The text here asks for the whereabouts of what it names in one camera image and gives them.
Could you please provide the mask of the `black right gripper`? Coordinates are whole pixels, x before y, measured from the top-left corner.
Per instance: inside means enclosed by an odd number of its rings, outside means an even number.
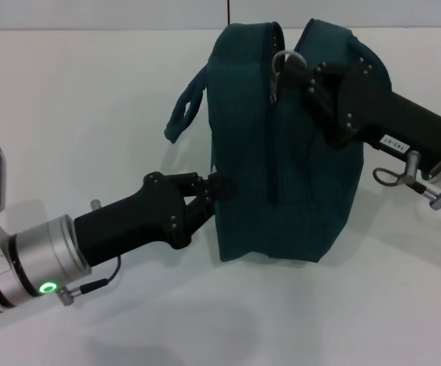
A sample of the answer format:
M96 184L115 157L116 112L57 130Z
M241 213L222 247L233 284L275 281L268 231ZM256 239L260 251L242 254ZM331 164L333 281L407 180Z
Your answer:
M290 53L281 84L307 85L305 107L330 145L364 142L402 161L414 150L424 175L441 168L441 116L385 87L369 64L323 61L312 67Z

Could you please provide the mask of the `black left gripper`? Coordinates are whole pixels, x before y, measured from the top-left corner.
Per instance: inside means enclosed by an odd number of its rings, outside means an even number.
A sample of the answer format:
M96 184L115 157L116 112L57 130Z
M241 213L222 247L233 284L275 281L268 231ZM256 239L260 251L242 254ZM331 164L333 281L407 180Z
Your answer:
M136 193L74 219L79 250L95 267L151 242L183 249L215 215L214 199L231 199L237 191L237 184L218 172L207 178L196 172L150 173Z

